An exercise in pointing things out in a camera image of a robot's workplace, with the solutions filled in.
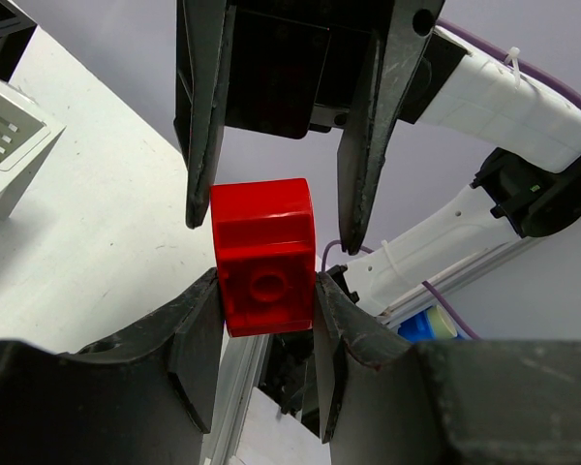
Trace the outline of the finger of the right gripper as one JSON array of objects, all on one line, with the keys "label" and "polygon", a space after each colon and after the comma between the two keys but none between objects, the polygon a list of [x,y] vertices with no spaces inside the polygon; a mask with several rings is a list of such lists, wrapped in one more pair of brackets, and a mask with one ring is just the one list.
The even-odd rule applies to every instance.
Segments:
[{"label": "finger of the right gripper", "polygon": [[217,173],[235,17],[230,1],[176,3],[173,127],[188,172],[185,221],[190,229],[204,221]]},{"label": "finger of the right gripper", "polygon": [[385,152],[443,1],[388,1],[378,14],[337,151],[342,249],[359,252],[385,163]]}]

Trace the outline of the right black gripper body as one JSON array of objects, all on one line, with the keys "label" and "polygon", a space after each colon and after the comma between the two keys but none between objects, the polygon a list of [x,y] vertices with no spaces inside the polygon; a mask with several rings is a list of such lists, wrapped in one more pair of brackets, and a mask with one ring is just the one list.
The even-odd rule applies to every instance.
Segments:
[{"label": "right black gripper body", "polygon": [[236,1],[226,124],[299,140],[316,107],[348,109],[390,1]]}]

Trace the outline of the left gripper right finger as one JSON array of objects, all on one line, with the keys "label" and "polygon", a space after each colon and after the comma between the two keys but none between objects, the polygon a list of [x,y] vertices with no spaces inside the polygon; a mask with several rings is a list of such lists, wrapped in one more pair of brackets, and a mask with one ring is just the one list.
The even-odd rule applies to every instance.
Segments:
[{"label": "left gripper right finger", "polygon": [[581,341],[412,344],[325,273],[313,333],[335,464],[581,464]]}]

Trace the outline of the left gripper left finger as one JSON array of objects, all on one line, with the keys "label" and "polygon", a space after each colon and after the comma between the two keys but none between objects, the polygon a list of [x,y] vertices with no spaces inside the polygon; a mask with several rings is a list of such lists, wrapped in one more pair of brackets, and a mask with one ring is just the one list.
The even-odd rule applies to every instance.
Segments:
[{"label": "left gripper left finger", "polygon": [[196,464],[223,339],[217,272],[74,354],[0,340],[0,464]]}]

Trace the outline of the red lime rounded lego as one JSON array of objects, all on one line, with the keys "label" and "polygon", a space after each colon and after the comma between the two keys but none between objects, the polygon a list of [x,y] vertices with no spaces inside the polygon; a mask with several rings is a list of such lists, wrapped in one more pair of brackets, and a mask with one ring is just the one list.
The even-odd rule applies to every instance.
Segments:
[{"label": "red lime rounded lego", "polygon": [[210,206],[229,335],[310,329],[316,232],[307,180],[215,185]]}]

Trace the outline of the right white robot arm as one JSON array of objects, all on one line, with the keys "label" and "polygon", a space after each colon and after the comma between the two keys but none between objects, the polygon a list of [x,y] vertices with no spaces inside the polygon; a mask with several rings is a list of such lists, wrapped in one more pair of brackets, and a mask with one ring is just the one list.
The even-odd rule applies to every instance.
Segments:
[{"label": "right white robot arm", "polygon": [[[342,287],[383,315],[424,280],[581,217],[581,96],[441,19],[440,1],[180,1],[174,130],[188,171],[186,223],[210,203],[227,127],[299,140],[339,128]],[[493,146],[431,217],[360,256],[399,122]]]}]

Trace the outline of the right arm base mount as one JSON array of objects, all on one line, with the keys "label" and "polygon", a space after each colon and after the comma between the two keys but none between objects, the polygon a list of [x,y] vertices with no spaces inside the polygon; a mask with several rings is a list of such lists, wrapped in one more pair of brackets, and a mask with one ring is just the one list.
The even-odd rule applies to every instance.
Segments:
[{"label": "right arm base mount", "polygon": [[273,400],[282,415],[299,419],[320,436],[314,338],[311,330],[271,335],[258,388]]}]

